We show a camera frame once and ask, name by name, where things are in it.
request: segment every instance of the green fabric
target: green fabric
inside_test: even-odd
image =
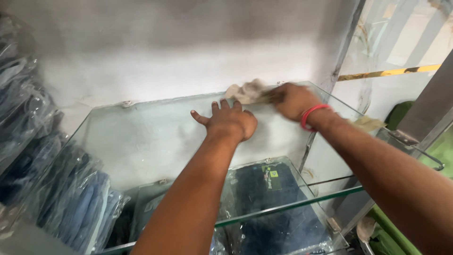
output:
[[[375,255],[405,255],[400,246],[379,225],[376,225],[371,236],[370,246]]]
[[[389,115],[386,118],[385,123],[387,123],[387,128],[391,131],[396,130],[396,127],[398,124],[401,122],[401,120],[404,118],[406,113],[409,111],[409,109],[412,107],[415,101],[406,101],[399,103],[393,107],[393,109],[390,111]]]
[[[442,133],[426,152],[445,164],[445,168],[440,171],[443,175],[453,178],[453,128]],[[429,167],[434,166],[433,161],[425,155],[422,155],[419,160]]]
[[[396,228],[396,226],[390,221],[387,215],[379,208],[379,206],[374,205],[371,211],[368,213],[369,216],[373,217],[376,222],[381,226],[381,228],[389,235],[403,251],[403,253],[390,253],[390,254],[406,254],[406,255],[421,255],[419,250]],[[393,247],[392,242],[383,244],[388,251]]]

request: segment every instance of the gold trim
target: gold trim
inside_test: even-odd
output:
[[[396,74],[428,72],[428,71],[435,71],[435,70],[439,69],[439,67],[440,67],[440,64],[433,64],[433,65],[425,65],[425,66],[420,66],[420,67],[401,68],[401,69],[393,69],[393,70],[371,72],[371,73],[346,74],[346,75],[340,75],[338,77],[337,81],[341,82],[341,81],[350,81],[350,80],[356,80],[356,79],[389,76],[389,75],[396,75]]]

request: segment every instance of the green tag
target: green tag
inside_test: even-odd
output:
[[[277,191],[282,189],[280,183],[279,174],[276,170],[271,171],[272,166],[262,166],[261,169],[264,172],[264,181],[266,183],[266,189],[268,191]]]

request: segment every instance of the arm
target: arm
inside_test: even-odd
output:
[[[305,87],[293,84],[274,92],[281,98],[277,109],[295,121],[320,103]],[[423,254],[451,252],[452,181],[328,109],[313,111],[307,123],[340,154],[368,194]]]
[[[234,150],[255,132],[257,120],[241,103],[230,109],[225,99],[212,103],[212,117],[191,111],[206,126],[198,151],[153,212],[132,255],[208,254],[220,194]]]

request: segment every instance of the red bracelet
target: red bracelet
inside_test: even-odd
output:
[[[316,132],[316,129],[314,128],[307,128],[306,125],[307,125],[307,117],[308,115],[316,110],[316,109],[320,109],[320,108],[329,108],[329,109],[332,109],[330,107],[330,105],[328,104],[318,104],[318,105],[315,105],[313,107],[311,107],[310,109],[308,109],[306,112],[304,112],[302,114],[302,118],[300,119],[300,126],[304,129],[304,130],[307,130],[307,131],[310,131],[310,132]]]

